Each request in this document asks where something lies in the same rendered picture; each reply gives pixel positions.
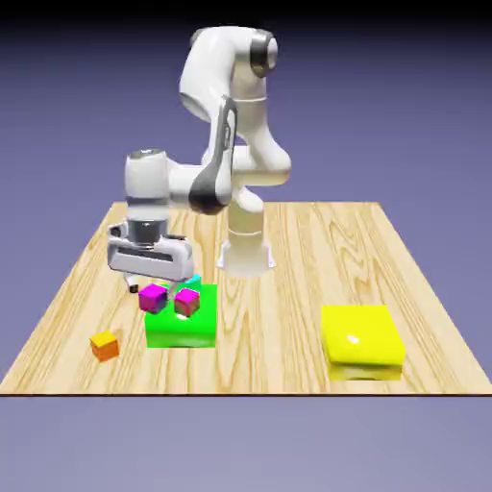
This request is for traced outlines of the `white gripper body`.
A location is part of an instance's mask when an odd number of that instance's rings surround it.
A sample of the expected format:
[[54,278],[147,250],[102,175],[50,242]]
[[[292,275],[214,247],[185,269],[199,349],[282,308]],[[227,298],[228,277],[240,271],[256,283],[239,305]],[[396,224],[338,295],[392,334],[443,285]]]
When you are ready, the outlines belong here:
[[194,275],[191,244],[186,238],[161,237],[150,246],[111,236],[108,241],[110,269],[133,275],[182,282]]

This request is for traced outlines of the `small magenta cube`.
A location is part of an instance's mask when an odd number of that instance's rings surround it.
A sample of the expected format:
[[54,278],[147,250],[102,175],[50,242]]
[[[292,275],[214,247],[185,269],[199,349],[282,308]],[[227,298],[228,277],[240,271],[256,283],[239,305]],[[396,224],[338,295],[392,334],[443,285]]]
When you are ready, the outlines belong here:
[[174,310],[176,313],[190,317],[200,307],[200,292],[184,287],[174,297]]
[[138,292],[139,308],[153,314],[161,312],[167,304],[166,286],[151,283]]

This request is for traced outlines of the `small orange cube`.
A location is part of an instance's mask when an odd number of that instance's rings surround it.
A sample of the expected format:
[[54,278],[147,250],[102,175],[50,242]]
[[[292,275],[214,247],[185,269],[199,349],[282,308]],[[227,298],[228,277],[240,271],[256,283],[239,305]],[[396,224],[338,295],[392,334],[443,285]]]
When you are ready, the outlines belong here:
[[118,340],[112,332],[98,332],[89,340],[92,353],[100,362],[108,361],[119,355]]

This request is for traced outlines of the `large green box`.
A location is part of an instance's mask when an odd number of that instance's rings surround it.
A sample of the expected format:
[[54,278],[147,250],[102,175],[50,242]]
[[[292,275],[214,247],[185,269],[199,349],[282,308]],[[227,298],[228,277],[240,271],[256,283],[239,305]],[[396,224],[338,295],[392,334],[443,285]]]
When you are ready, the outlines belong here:
[[148,348],[210,348],[215,346],[217,328],[217,286],[203,284],[200,307],[192,316],[175,312],[174,299],[159,313],[144,317]]

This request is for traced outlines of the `large yellow box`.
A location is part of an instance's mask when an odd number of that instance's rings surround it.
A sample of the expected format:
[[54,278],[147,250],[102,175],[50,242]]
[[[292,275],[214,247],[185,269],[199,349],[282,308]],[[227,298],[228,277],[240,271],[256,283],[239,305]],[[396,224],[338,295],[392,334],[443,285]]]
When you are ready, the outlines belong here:
[[321,340],[333,381],[397,381],[406,347],[385,305],[323,306]]

